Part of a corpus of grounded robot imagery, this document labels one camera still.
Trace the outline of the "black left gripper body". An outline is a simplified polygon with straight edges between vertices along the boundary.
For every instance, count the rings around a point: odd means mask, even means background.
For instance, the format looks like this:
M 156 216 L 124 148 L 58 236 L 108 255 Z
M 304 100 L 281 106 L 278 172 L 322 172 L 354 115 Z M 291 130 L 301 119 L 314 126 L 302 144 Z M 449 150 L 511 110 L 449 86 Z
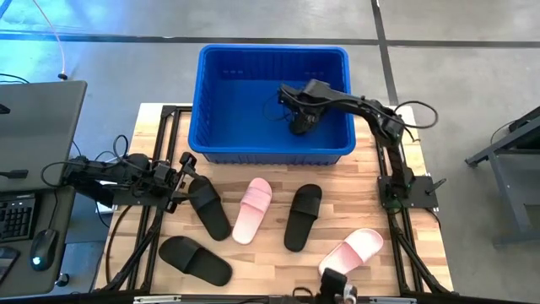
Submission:
M 185 186 L 184 179 L 188 175 L 188 165 L 196 165 L 197 159 L 189 152 L 181 155 L 179 170 L 174 169 L 169 161 L 156 160 L 151 163 L 152 185 L 151 195 L 158 202 L 156 206 L 165 212 L 174 212 L 177 204 L 172 202 L 172 193 L 180 192 Z

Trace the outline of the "black keyboard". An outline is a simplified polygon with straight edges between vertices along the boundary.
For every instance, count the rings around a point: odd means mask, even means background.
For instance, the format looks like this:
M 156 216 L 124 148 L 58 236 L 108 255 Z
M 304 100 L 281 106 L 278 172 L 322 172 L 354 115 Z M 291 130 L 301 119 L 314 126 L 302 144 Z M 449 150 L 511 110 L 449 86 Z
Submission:
M 34 194 L 0 196 L 0 243 L 32 238 L 35 205 Z

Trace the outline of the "black slide sandal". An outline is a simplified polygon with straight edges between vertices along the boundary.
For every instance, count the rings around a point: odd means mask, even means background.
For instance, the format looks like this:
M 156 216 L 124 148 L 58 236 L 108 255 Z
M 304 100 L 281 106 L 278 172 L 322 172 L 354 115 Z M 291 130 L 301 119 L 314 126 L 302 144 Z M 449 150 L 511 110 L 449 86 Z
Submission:
M 321 197 L 322 190 L 316 184 L 305 184 L 296 191 L 283 239 L 291 252 L 304 249 L 313 223 L 318 219 Z
M 205 176 L 194 179 L 188 188 L 190 203 L 208 234 L 223 241 L 231 234 L 231 225 L 221 204 L 221 197 Z
M 211 285 L 227 285 L 233 274 L 228 262 L 187 236 L 173 236 L 159 247 L 159 256 L 183 274 Z

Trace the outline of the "black computer mouse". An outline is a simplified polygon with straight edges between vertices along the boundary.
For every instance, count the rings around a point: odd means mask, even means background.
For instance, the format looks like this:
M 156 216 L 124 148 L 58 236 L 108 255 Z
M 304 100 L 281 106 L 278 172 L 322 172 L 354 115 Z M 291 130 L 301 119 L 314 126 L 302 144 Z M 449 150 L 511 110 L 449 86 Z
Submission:
M 35 236 L 30 247 L 30 266 L 34 271 L 48 270 L 55 258 L 57 231 L 46 229 Z

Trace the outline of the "grey metal cart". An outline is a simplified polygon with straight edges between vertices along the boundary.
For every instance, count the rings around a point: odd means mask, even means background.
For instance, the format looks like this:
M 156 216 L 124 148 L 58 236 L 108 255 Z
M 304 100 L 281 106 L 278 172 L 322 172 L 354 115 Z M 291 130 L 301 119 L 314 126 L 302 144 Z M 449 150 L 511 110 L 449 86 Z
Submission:
M 465 163 L 476 167 L 487 161 L 492 168 L 499 193 L 510 209 L 514 231 L 493 240 L 496 247 L 518 242 L 540 241 L 528 207 L 540 208 L 540 106 L 510 122 L 509 132 Z

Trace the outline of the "grey laptop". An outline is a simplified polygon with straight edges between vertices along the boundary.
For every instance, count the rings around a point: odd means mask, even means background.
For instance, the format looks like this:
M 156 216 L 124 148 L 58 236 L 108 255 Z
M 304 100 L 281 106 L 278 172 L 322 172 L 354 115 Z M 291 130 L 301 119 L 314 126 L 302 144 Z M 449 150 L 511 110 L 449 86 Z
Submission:
M 52 187 L 68 159 L 88 84 L 0 85 L 0 192 Z

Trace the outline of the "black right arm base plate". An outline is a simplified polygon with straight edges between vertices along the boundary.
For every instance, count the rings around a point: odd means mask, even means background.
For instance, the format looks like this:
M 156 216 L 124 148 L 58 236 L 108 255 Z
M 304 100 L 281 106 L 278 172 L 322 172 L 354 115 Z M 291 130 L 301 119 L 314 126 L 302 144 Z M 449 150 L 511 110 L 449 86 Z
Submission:
M 380 176 L 377 180 L 381 205 L 385 209 L 437 209 L 439 207 L 435 191 L 446 179 L 434 182 L 431 176 L 417 176 L 405 198 L 399 198 L 390 191 L 389 176 Z

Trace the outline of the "black metal frame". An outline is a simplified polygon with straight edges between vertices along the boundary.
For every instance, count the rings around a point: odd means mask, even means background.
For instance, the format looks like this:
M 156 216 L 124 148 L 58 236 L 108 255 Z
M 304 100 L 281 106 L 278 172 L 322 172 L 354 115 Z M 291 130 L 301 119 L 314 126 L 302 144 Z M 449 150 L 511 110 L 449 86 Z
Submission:
M 192 114 L 192 107 L 162 106 L 151 160 L 167 160 L 172 166 L 181 116 L 184 113 Z M 59 183 L 48 189 L 71 187 L 63 186 L 61 179 L 62 175 Z M 297 293 L 285 295 L 270 292 L 259 295 L 152 293 L 151 281 L 157 258 L 157 242 L 167 212 L 150 206 L 140 207 L 143 212 L 138 224 L 135 248 L 119 272 L 108 279 L 105 286 L 87 293 L 62 296 L 39 294 L 4 297 L 0 298 L 0 304 L 316 304 L 316 295 L 319 292 L 312 294 L 310 291 L 303 296 Z M 403 232 L 393 214 L 387 216 L 387 221 L 397 268 L 399 293 L 397 296 L 358 296 L 357 304 L 528 304 L 461 296 L 447 290 L 429 272 L 417 254 L 412 232 Z

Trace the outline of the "black smartphone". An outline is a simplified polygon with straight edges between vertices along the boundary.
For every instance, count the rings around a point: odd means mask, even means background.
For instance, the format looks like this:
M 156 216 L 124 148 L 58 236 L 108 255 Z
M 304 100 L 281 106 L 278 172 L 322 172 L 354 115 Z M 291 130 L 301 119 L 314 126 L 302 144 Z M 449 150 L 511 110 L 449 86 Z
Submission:
M 0 284 L 17 261 L 20 252 L 12 247 L 0 247 Z

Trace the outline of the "blue plastic bin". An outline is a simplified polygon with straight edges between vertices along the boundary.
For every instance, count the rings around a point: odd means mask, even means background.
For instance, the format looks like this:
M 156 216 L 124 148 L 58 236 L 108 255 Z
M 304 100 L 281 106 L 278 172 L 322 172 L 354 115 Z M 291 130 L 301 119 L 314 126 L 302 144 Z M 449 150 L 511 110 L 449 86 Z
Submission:
M 319 79 L 349 93 L 347 52 L 337 46 L 205 46 L 199 53 L 188 135 L 190 148 L 216 164 L 324 165 L 356 145 L 352 115 L 331 109 L 304 135 L 289 131 L 278 89 Z

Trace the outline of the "grey desk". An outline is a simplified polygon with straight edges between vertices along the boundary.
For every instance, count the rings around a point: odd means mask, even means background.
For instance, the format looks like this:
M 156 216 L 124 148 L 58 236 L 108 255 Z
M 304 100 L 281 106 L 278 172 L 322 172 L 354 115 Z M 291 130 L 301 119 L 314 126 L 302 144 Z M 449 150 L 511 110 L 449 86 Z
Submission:
M 22 193 L 0 193 L 3 195 L 34 194 L 35 226 L 29 240 L 0 243 L 0 247 L 12 247 L 20 255 L 0 284 L 0 298 L 45 294 L 52 291 L 61 274 L 68 224 L 73 209 L 75 191 L 72 187 L 56 190 L 40 190 Z M 30 247 L 38 232 L 53 229 L 57 231 L 57 246 L 52 266 L 45 271 L 34 271 L 30 266 Z

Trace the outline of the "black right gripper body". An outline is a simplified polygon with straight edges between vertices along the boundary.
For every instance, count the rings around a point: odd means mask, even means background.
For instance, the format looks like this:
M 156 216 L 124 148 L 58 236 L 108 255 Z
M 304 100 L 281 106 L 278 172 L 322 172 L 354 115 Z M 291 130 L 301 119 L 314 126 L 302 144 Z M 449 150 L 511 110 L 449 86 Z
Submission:
M 309 120 L 310 114 L 323 114 L 323 108 L 313 106 L 308 101 L 303 100 L 301 90 L 297 90 L 287 84 L 279 86 L 279 103 L 287 107 L 290 112 L 290 121 L 296 117 L 305 117 Z

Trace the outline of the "pink slide sandal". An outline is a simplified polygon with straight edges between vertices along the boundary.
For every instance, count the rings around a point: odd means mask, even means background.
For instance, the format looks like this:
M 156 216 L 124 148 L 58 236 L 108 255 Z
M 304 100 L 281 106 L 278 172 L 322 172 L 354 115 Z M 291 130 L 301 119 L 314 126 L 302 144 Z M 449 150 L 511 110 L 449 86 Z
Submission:
M 270 184 L 260 178 L 254 178 L 248 185 L 240 201 L 233 239 L 241 245 L 247 245 L 255 237 L 273 198 Z
M 364 265 L 383 247 L 383 238 L 375 230 L 358 229 L 336 245 L 319 263 L 318 272 L 323 275 L 326 269 L 347 274 Z

